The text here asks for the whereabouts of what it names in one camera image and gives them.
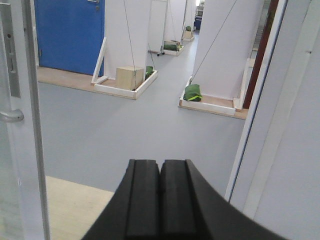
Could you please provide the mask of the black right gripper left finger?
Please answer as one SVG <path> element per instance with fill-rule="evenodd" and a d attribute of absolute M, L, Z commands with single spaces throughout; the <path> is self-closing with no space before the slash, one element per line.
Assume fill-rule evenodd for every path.
<path fill-rule="evenodd" d="M 156 240 L 159 176 L 155 160 L 131 159 L 117 190 L 83 239 Z"/>

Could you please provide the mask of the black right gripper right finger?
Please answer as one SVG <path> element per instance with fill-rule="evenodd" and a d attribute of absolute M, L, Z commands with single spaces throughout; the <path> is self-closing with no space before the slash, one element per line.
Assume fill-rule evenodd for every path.
<path fill-rule="evenodd" d="M 160 173 L 162 240 L 281 240 L 228 203 L 191 160 L 166 160 Z"/>

